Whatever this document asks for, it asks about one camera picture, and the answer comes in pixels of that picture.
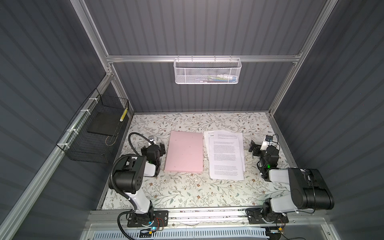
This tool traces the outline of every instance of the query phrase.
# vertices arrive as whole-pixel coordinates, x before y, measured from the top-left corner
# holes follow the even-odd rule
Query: flower pattern
[[[166,156],[161,157],[158,177],[144,177],[142,189],[155,208],[226,207],[262,205],[269,197],[290,193],[289,185],[266,182],[256,167],[259,158],[248,152],[251,140],[261,143],[265,135],[273,135],[265,113],[204,113],[204,114],[148,114],[134,115],[129,132],[154,136],[164,143],[166,152],[171,130],[204,132],[227,130],[242,132],[245,153],[244,181],[211,179],[206,147],[202,173],[164,172]],[[147,144],[141,137],[132,136],[132,144],[139,151]],[[128,139],[121,154],[133,153]],[[279,168],[288,168],[280,151]],[[102,209],[131,208],[127,199],[109,189]]]

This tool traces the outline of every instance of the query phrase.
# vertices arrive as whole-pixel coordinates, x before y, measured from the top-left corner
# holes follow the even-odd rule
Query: stack of papers
[[[243,134],[224,130],[205,131],[204,141],[212,179],[244,180]]]

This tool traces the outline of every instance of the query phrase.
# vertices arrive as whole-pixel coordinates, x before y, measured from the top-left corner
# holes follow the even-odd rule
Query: striped gray wall
[[[292,55],[325,0],[86,0],[110,55]]]
[[[0,1],[0,222],[104,75],[69,1]],[[64,159],[14,239],[77,238],[105,168]]]
[[[268,110],[292,63],[243,63],[238,84],[176,84],[173,63],[114,63],[135,112]]]
[[[342,239],[382,239],[384,1],[339,1],[275,114],[299,167],[317,168]]]

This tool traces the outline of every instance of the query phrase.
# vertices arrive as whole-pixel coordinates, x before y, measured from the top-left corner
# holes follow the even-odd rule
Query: mesh basket
[[[123,121],[117,119],[113,123],[116,125],[116,129],[112,136],[91,133],[88,132],[88,129],[99,113],[121,116],[126,111],[126,108],[128,108],[127,99],[99,95],[93,100],[88,109],[84,111],[81,119],[70,132],[70,136],[66,142],[58,142],[57,146],[60,147],[71,160],[99,163],[114,161],[124,135],[124,127],[122,126],[127,125],[128,116],[125,116]]]
[[[179,61],[175,58],[173,66],[177,84],[236,84],[242,65],[239,58],[228,61]]]

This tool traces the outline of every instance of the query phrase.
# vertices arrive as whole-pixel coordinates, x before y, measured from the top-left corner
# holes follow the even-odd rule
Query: pink folder
[[[203,134],[171,131],[164,171],[202,172]]]

